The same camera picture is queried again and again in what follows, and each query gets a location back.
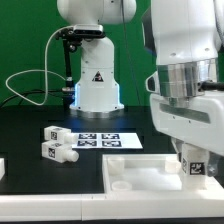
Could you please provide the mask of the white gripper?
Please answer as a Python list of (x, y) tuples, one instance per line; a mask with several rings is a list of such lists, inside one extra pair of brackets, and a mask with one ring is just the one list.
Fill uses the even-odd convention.
[(191, 98), (187, 108), (172, 107), (163, 97), (152, 94), (150, 106), (157, 131), (213, 152), (209, 155), (207, 175), (216, 176), (219, 155), (224, 156), (224, 93)]

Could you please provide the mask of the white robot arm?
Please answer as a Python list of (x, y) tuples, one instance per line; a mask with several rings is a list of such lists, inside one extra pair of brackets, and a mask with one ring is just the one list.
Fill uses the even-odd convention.
[[(136, 0), (57, 0), (57, 8), (70, 25), (62, 32), (66, 47), (82, 49), (72, 109), (121, 109), (114, 46), (103, 27), (130, 21)], [(186, 174), (213, 176), (224, 156), (224, 83), (217, 72), (224, 0), (151, 0), (142, 27), (144, 46), (156, 55), (146, 81), (154, 126), (171, 136)]]

